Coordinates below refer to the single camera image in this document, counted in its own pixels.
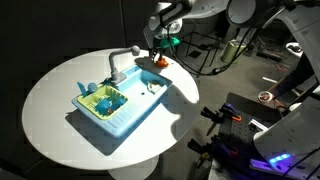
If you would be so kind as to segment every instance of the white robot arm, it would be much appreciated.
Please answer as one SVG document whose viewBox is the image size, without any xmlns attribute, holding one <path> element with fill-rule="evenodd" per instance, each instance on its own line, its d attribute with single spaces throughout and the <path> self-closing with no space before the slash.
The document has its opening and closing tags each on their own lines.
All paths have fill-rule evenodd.
<svg viewBox="0 0 320 180">
<path fill-rule="evenodd" d="M 186 0 L 159 6 L 144 29 L 149 48 L 154 37 L 177 33 L 182 19 L 205 18 L 226 10 L 229 23 L 240 27 L 264 27 L 273 19 L 282 20 L 302 47 L 320 78 L 320 1 L 319 0 Z M 258 152 L 278 174 L 298 179 L 318 178 L 320 153 L 320 100 L 308 98 L 266 131 L 257 133 L 253 142 Z M 299 167 L 293 166 L 301 161 Z"/>
</svg>

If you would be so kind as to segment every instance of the floor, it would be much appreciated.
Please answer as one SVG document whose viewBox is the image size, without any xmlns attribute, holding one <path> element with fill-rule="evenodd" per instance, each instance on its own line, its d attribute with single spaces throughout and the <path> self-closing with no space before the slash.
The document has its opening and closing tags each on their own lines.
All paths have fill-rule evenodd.
<svg viewBox="0 0 320 180">
<path fill-rule="evenodd" d="M 200 45 L 212 43 L 211 39 L 194 36 L 193 42 Z M 203 52 L 198 58 L 185 57 L 186 44 L 181 44 L 178 55 L 184 62 L 188 63 L 195 69 L 199 69 L 203 62 L 206 52 Z M 208 62 L 202 72 L 210 72 L 214 67 L 225 65 L 220 61 L 220 54 L 223 46 L 218 50 L 217 56 L 210 67 L 210 61 L 213 53 L 209 56 Z M 290 71 L 297 63 L 297 58 L 292 57 L 289 53 L 284 52 L 287 59 L 284 61 L 285 67 Z M 200 115 L 200 111 L 204 106 L 211 110 L 217 110 L 225 102 L 229 92 L 236 93 L 248 99 L 255 100 L 257 95 L 267 90 L 272 83 L 262 79 L 263 76 L 278 80 L 287 72 L 279 71 L 273 61 L 256 57 L 255 53 L 251 57 L 240 56 L 240 62 L 232 65 L 226 72 L 217 76 L 200 76 L 194 80 L 198 85 L 200 94 L 199 114 L 194 120 L 192 128 L 187 134 L 174 146 L 160 155 L 159 163 L 155 171 L 147 178 L 147 180 L 191 180 L 199 179 L 197 175 L 202 172 L 194 172 L 194 164 L 197 162 L 199 155 L 188 149 L 187 143 L 194 138 L 200 144 L 209 142 L 211 136 L 206 136 L 211 123 L 208 119 Z M 111 180 L 112 178 L 107 171 L 85 171 L 72 169 L 61 166 L 50 160 L 44 159 L 36 165 L 28 173 L 30 180 L 45 180 L 45 179 L 77 179 L 77 180 Z"/>
</svg>

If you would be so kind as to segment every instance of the green object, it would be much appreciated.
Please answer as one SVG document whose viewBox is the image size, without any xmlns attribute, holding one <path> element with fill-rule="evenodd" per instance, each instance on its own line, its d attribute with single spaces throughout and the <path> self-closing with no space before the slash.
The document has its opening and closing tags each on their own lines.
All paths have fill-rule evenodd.
<svg viewBox="0 0 320 180">
<path fill-rule="evenodd" d="M 221 56 L 221 60 L 223 62 L 229 63 L 232 61 L 233 55 L 236 53 L 238 47 L 239 47 L 239 42 L 236 40 L 231 40 L 228 42 L 223 55 Z M 240 52 L 246 47 L 246 45 L 242 45 L 238 51 L 238 54 L 240 54 Z M 238 63 L 239 62 L 239 58 L 237 60 L 235 60 L 233 62 L 233 64 Z"/>
<path fill-rule="evenodd" d="M 172 44 L 172 46 L 176 46 L 176 45 L 180 44 L 180 40 L 178 38 L 171 38 L 171 44 Z M 160 47 L 162 49 L 170 47 L 170 42 L 168 41 L 168 38 L 164 38 L 161 40 Z"/>
<path fill-rule="evenodd" d="M 85 97 L 80 95 L 77 97 L 77 100 L 82 106 L 88 109 L 100 120 L 108 120 L 122 108 L 122 105 L 124 105 L 125 102 L 128 101 L 128 98 L 122 95 L 118 90 L 116 90 L 112 86 L 100 84 L 96 92 Z M 106 113 L 102 112 L 103 110 L 101 108 L 107 108 L 108 106 L 112 106 L 113 104 L 116 105 L 117 108 L 112 109 L 111 113 L 108 113 L 108 109 L 105 110 Z"/>
</svg>

